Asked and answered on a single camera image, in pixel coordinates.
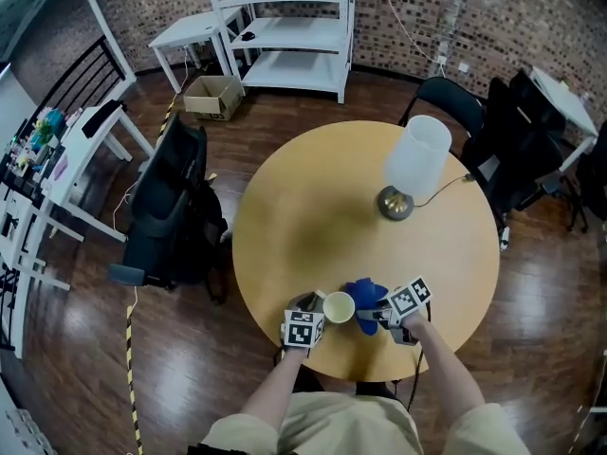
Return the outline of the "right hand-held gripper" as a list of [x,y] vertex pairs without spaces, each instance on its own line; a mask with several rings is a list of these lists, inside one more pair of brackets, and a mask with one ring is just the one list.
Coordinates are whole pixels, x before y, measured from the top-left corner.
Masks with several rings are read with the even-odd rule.
[[387,330],[396,344],[415,345],[418,339],[402,325],[402,320],[415,312],[426,311],[428,321],[432,320],[432,291],[421,276],[407,286],[399,287],[385,296],[378,309],[359,309],[359,319],[374,319]]

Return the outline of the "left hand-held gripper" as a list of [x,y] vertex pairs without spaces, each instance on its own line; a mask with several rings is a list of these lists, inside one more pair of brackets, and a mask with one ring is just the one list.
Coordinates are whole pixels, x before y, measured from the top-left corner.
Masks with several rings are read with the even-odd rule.
[[311,349],[322,338],[325,315],[323,298],[316,292],[294,298],[285,309],[283,345]]

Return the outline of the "blue cloth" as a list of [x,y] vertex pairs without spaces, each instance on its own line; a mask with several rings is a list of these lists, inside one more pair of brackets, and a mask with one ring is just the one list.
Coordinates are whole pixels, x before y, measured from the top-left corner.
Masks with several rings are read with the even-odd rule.
[[370,278],[363,278],[355,282],[347,282],[343,291],[355,303],[355,319],[361,331],[366,336],[373,336],[377,332],[377,322],[374,319],[363,318],[360,313],[377,309],[378,304],[388,294],[388,288],[374,283]]

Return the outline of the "cream cup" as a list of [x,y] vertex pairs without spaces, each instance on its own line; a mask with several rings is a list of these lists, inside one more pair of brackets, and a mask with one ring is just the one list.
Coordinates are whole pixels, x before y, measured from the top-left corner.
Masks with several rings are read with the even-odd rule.
[[330,323],[343,324],[355,315],[356,305],[349,294],[336,291],[323,298],[322,312]]

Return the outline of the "person's left forearm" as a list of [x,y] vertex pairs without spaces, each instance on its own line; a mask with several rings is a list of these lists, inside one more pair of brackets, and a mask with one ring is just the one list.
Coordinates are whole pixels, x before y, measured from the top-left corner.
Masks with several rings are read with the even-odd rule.
[[305,349],[287,350],[242,407],[241,413],[252,416],[279,431],[285,419],[297,375],[307,355],[308,351]]

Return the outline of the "person's right forearm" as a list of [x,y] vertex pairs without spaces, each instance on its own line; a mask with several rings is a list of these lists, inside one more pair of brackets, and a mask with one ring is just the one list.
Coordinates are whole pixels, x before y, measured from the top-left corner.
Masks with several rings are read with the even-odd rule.
[[439,405],[449,426],[486,401],[478,384],[435,326],[415,312],[402,325],[419,341],[427,359]]

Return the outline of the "person's black trousers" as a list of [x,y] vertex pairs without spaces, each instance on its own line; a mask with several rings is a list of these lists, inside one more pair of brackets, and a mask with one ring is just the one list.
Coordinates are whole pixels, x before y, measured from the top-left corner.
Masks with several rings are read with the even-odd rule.
[[[320,391],[324,391],[324,388],[314,372],[306,367],[301,367],[295,380],[293,392]],[[355,394],[398,400],[396,395],[388,389],[385,382],[357,382]]]

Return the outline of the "person's beige shirt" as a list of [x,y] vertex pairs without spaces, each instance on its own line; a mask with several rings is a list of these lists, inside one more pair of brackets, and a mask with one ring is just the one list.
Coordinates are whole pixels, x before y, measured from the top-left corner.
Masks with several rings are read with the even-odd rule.
[[[248,414],[216,421],[188,455],[424,455],[415,423],[393,399],[298,392],[279,430]],[[497,404],[450,428],[441,455],[531,455]]]

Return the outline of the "white shade table lamp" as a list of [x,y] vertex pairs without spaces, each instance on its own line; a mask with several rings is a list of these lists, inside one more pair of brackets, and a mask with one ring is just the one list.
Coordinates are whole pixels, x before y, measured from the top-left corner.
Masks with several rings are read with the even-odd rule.
[[437,191],[450,148],[451,132],[442,121],[426,115],[410,118],[385,163],[379,212],[391,221],[407,219],[415,198]]

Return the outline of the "yellow black striped floor tape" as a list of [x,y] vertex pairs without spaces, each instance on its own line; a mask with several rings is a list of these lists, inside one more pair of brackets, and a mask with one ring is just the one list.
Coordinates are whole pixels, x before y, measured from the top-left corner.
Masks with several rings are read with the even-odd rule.
[[134,388],[134,373],[133,373],[133,351],[132,351],[132,315],[135,305],[129,305],[126,310],[126,363],[127,363],[127,384],[129,390],[129,399],[131,403],[132,421],[137,444],[137,455],[144,455],[143,444],[141,441],[141,433],[138,423],[138,409]]

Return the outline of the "black folding chair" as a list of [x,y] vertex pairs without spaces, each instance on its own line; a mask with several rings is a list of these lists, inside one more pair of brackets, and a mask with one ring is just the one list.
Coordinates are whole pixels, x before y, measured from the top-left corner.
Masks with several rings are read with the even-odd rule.
[[437,107],[455,119],[474,138],[482,130],[485,120],[483,104],[464,87],[443,77],[432,77],[423,81],[414,93],[399,126],[405,126],[418,100]]

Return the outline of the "cardboard box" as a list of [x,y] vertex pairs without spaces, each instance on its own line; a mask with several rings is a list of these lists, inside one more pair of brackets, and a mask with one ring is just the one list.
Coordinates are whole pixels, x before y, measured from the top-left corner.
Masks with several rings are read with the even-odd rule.
[[244,91],[232,76],[200,76],[183,94],[185,111],[199,119],[229,121],[240,106]]

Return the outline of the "white metal shelf rack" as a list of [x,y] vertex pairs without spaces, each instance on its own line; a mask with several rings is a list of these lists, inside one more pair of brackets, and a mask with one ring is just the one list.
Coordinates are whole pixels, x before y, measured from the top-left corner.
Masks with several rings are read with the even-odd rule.
[[[345,102],[356,0],[210,0],[232,76],[248,87],[332,93]],[[262,4],[331,4],[333,17],[262,16]],[[251,31],[255,38],[244,42]]]

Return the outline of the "white side table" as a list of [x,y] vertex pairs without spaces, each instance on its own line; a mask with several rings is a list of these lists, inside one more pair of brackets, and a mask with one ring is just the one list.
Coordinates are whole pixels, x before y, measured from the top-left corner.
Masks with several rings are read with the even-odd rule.
[[574,147],[574,151],[564,159],[559,167],[559,171],[564,173],[587,149],[596,144],[597,127],[591,120],[581,98],[572,93],[564,84],[557,82],[537,66],[532,67],[530,79],[564,116],[565,120],[572,123],[582,133],[582,142]]

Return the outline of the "black pouch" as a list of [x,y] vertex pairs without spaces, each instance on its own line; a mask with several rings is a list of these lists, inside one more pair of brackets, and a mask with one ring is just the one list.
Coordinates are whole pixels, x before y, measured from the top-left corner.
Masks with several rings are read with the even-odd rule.
[[91,138],[97,133],[101,125],[117,110],[123,107],[122,100],[109,100],[100,107],[93,116],[82,126],[86,138]]

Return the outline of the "white low desk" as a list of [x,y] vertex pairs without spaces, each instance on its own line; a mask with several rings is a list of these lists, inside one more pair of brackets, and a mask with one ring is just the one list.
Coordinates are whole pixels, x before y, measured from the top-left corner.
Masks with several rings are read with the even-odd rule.
[[26,260],[41,266],[46,265],[35,254],[24,251],[30,223],[35,215],[41,219],[48,219],[47,215],[34,207],[30,199],[11,190],[6,184],[0,183],[0,258],[8,269],[17,270],[21,278],[29,276],[37,281],[68,291],[69,283],[39,273],[31,266],[22,263],[23,260]]

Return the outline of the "small white table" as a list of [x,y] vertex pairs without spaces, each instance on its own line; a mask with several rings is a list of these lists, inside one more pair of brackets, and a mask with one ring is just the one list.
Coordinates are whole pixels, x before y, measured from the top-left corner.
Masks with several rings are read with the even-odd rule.
[[221,70],[224,75],[232,75],[230,64],[227,58],[226,47],[222,44],[220,37],[219,24],[213,11],[197,13],[186,16],[175,21],[162,31],[150,44],[149,47],[156,55],[161,68],[163,69],[171,87],[178,95],[182,91],[183,84],[180,84],[175,77],[175,73],[166,59],[164,50],[166,48],[183,46],[186,49],[184,62],[190,57],[197,69],[202,68],[200,59],[194,49],[195,44],[204,44],[207,41],[212,43],[215,56],[218,59]]

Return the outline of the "black cluttered side table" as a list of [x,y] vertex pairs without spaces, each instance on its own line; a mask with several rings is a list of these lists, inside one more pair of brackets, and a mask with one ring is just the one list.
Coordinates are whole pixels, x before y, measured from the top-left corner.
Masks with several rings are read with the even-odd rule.
[[51,144],[58,144],[55,136],[44,143],[36,131],[27,138],[15,138],[0,161],[0,183],[33,197],[39,189],[43,168],[54,152]]

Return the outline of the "black metal railing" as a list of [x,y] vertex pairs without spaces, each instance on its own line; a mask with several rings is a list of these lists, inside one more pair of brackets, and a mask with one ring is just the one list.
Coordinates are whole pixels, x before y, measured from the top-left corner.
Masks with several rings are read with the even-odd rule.
[[[9,144],[15,138],[17,140],[27,138],[34,132],[36,122],[44,118],[46,108],[56,108],[64,114],[64,128],[53,130],[54,137],[62,137],[67,129],[68,112],[84,107],[103,86],[110,88],[122,82],[124,78],[124,72],[120,70],[106,39],[100,37],[52,85],[41,104],[23,120]],[[4,153],[0,155],[0,161],[8,151],[9,144]],[[15,269],[8,269],[5,264],[0,262],[0,301],[2,302],[0,304],[0,315],[2,316],[0,349],[7,351],[15,350],[11,328],[18,280],[19,273]]]

